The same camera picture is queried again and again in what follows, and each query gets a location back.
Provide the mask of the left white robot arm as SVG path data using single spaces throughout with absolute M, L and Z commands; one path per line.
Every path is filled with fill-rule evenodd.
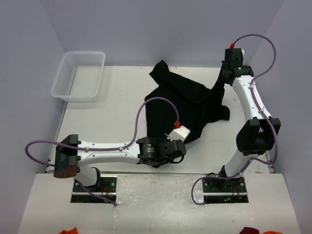
M 143 164 L 154 168 L 183 159 L 186 147 L 182 140 L 143 137 L 134 143 L 92 143 L 69 135 L 56 147 L 55 178 L 74 178 L 89 191 L 101 187 L 99 169 L 95 163 L 122 162 Z

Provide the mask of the black t shirt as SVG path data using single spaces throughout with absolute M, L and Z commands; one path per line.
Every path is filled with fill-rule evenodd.
M 208 123 L 230 119 L 230 109 L 222 105 L 224 84 L 217 81 L 209 89 L 169 70 L 163 60 L 150 73 L 158 87 L 145 99 L 154 100 L 146 104 L 148 137 L 165 137 L 178 119 L 190 130 L 185 143 L 201 137 Z

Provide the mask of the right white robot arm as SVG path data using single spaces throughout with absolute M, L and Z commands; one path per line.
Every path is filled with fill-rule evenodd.
M 277 145 L 280 120 L 273 118 L 266 109 L 254 81 L 250 66 L 243 63 L 243 50 L 225 49 L 218 80 L 235 91 L 245 117 L 245 124 L 236 136 L 237 150 L 231 160 L 222 166 L 217 185 L 227 192 L 235 185 L 234 178 L 241 178 L 247 167 L 261 155 Z

